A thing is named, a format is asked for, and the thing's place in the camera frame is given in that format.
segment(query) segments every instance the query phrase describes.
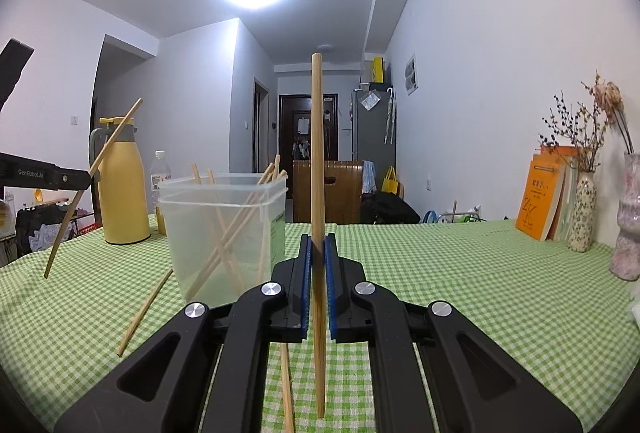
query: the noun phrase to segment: ceramic vase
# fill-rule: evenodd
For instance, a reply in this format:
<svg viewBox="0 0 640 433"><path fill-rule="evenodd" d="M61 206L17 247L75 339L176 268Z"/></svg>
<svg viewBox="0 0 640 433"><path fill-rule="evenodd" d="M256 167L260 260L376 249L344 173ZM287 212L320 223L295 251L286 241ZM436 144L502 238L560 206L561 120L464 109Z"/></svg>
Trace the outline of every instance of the ceramic vase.
<svg viewBox="0 0 640 433"><path fill-rule="evenodd" d="M577 253L588 251L593 243L593 223L596 217L596 184L593 172L580 172L575 192L574 212L567 245Z"/></svg>
<svg viewBox="0 0 640 433"><path fill-rule="evenodd" d="M618 206L620 233L609 270L619 278L640 277L640 154L625 155L625 187Z"/></svg>

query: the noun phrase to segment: thermos lid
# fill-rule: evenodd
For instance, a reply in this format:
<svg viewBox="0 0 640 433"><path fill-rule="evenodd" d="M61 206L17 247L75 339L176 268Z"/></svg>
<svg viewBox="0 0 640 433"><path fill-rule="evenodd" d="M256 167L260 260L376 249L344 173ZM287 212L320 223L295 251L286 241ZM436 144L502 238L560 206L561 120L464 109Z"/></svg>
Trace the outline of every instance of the thermos lid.
<svg viewBox="0 0 640 433"><path fill-rule="evenodd" d="M100 124L119 124L122 122L123 119L124 117L112 117L112 118L100 117ZM131 126L133 126L135 124L135 121L132 118L130 118L127 124L130 124Z"/></svg>

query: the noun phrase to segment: red basket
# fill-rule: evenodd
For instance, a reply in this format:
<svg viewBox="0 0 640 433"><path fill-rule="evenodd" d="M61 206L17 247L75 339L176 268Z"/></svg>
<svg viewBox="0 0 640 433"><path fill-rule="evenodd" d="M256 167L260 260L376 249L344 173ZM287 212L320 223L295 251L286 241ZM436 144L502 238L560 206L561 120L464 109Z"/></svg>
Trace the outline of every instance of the red basket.
<svg viewBox="0 0 640 433"><path fill-rule="evenodd" d="M91 225L87 225L78 231L78 236L85 235L86 233L90 233L91 231L95 231L96 229L100 229L102 226L101 223L92 223Z"/></svg>

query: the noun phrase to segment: plastic water bottle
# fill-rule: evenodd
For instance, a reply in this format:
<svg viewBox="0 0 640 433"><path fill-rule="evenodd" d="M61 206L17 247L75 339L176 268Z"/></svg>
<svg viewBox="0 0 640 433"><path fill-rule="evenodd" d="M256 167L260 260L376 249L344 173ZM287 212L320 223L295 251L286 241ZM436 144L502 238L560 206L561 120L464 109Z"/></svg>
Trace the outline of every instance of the plastic water bottle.
<svg viewBox="0 0 640 433"><path fill-rule="evenodd" d="M160 183L171 178L171 169L169 169L169 164L164 160L164 151L156 151L156 160L151 166L151 169L149 169L149 173L151 175L151 201L154 204L154 214L158 222L158 231L161 235L166 235L164 216L160 210L159 202Z"/></svg>

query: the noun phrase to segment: chopstick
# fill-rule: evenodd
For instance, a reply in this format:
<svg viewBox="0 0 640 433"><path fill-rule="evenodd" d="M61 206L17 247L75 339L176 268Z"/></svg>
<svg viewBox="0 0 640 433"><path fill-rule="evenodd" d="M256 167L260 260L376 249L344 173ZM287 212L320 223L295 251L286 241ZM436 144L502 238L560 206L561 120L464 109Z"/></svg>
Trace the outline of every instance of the chopstick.
<svg viewBox="0 0 640 433"><path fill-rule="evenodd" d="M135 104L131 106L131 109L123 117L123 119L120 121L120 123L118 124L114 132L109 137L109 140L102 147L102 150L100 151L100 153L98 153L98 156L95 158L94 163L91 165L91 169L89 169L90 177L93 177L95 175L95 172L98 171L98 167L100 166L100 163L106 157L107 152L111 149L111 146L113 146L113 143L116 142L118 135L120 135L124 127L127 126L131 117L133 117L133 114L136 113L136 111L140 107L140 104L142 104L141 98L139 98L135 102ZM65 235L66 226L71 221L71 218L73 217L74 212L76 211L76 207L78 207L78 204L80 203L80 198L82 198L83 194L84 194L83 190L78 191L76 193L76 196L74 196L74 199L71 201L71 204L68 206L66 210L65 217L62 219L62 223L60 224L58 234L56 235L56 239L53 242L53 247L51 248L51 252L49 253L49 260L47 261L47 266L45 267L45 270L44 270L45 279L49 279L49 272L51 271L53 260L56 259L56 254L58 253L60 243L62 243L62 238Z"/></svg>
<svg viewBox="0 0 640 433"><path fill-rule="evenodd" d="M131 340L131 337L133 336L134 332L136 331L138 325L140 324L140 321L142 321L142 318L145 316L146 311L149 310L149 307L151 306L151 303L154 302L154 299L156 299L156 296L161 291L162 286L164 286L164 284L169 279L169 276L171 276L173 271L174 271L174 269L169 269L167 272L164 273L164 275L160 278L160 281L156 284L154 289L151 291L151 293L145 299L145 302L142 304L142 307L140 307L140 310L138 310L138 313L133 317L133 319L129 323L129 328L127 328L127 331L124 333L124 336L122 336L122 340L121 340L118 348L116 349L116 355L118 357L122 357L122 354L124 353L125 349L127 348L127 345L129 344L129 341Z"/></svg>
<svg viewBox="0 0 640 433"><path fill-rule="evenodd" d="M273 170L274 170L274 165L273 163L271 163L269 164L268 168L264 171L264 173L258 180L258 185L262 185L266 181L268 181L268 179L271 178L271 174L273 173ZM254 201L255 201L255 193L252 193L247 197L247 200L245 201L244 205L252 204L254 203ZM226 232L220 239L223 249L230 248L234 240L238 237L240 232L251 220L251 217L253 216L255 209L256 209L255 207L251 207L251 208L243 207L240 211L238 211L238 213L236 214L236 217L232 220ZM217 268L221 259L222 257L219 251L219 247L216 247L211 253L211 255L209 256L209 258L206 260L206 262L204 262L204 265L201 267L200 272L198 272L196 279L194 280L191 287L188 289L186 294L187 301L190 301L194 297L196 292L200 290L200 288L202 288L202 285L204 285L204 282L206 282L206 280L209 278L211 273Z"/></svg>
<svg viewBox="0 0 640 433"><path fill-rule="evenodd" d="M282 170L278 176L275 176L275 172L273 173L273 180L276 181L278 178L283 178L287 176L287 172ZM264 226L262 228L262 244L260 245L260 261L258 263L258 275L256 276L255 282L261 283L262 278L264 276L264 267L267 264L267 257L269 254L269 243L271 239L271 220L268 218L264 219Z"/></svg>
<svg viewBox="0 0 640 433"><path fill-rule="evenodd" d="M196 180L196 183L202 185L202 181L200 180L200 172L198 171L198 166L196 165L196 162L191 162L191 170L193 171L193 177ZM220 208L216 207L216 209L218 210L218 215L221 218L222 215L220 214ZM226 275L228 276L231 283L233 283L234 289L236 290L236 294L240 296L240 294L244 292L244 283L242 282L242 273L239 272L239 269L237 266L238 260L235 257L234 258L229 257L230 254L225 250L225 247L223 246L220 236L216 232L215 228L213 228L213 226L210 225L210 222L207 222L207 223L209 223L209 234L212 236L213 241L216 243L217 250L220 251L222 264L225 267Z"/></svg>
<svg viewBox="0 0 640 433"><path fill-rule="evenodd" d="M280 343L280 371L282 373L282 406L284 408L285 430L287 433L295 433L296 424L293 418L293 397L289 373L289 345L287 343Z"/></svg>
<svg viewBox="0 0 640 433"><path fill-rule="evenodd" d="M324 417L326 393L326 280L324 272L324 117L322 54L311 57L311 241L313 243L314 370L316 411Z"/></svg>

